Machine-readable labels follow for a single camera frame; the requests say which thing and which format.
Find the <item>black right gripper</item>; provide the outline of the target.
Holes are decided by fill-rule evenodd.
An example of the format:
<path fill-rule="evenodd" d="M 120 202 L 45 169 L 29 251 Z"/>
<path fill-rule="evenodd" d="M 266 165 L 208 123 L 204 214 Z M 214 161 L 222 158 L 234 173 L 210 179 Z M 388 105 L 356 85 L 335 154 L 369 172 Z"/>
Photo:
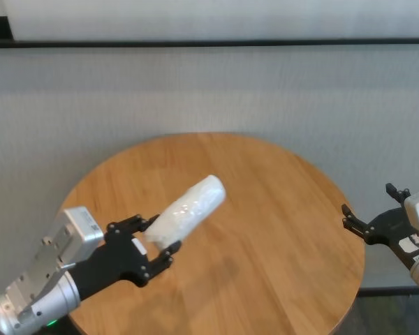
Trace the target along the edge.
<path fill-rule="evenodd" d="M 408 188 L 398 190 L 392 183 L 385 185 L 385 191 L 402 208 L 405 199 L 411 195 Z M 419 231 L 409 223 L 402 208 L 388 210 L 370 223 L 365 223 L 355 216 L 348 205 L 343 204 L 343 227 L 369 245 L 386 245 L 407 269 L 411 269 L 419 256 Z"/>

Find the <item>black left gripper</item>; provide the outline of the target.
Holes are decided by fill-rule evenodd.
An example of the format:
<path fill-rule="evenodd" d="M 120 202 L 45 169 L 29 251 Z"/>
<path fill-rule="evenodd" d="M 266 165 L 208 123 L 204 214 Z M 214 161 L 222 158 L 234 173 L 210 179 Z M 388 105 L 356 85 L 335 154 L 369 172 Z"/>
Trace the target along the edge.
<path fill-rule="evenodd" d="M 174 242 L 160 251 L 156 258 L 149 260 L 144 247 L 137 246 L 131 235 L 144 232 L 158 217 L 157 214 L 143 218 L 136 214 L 107 225 L 105 243 L 71 270 L 81 300 L 86 300 L 118 281 L 129 281 L 142 288 L 172 265 L 173 255 L 182 247 L 181 241 Z"/>

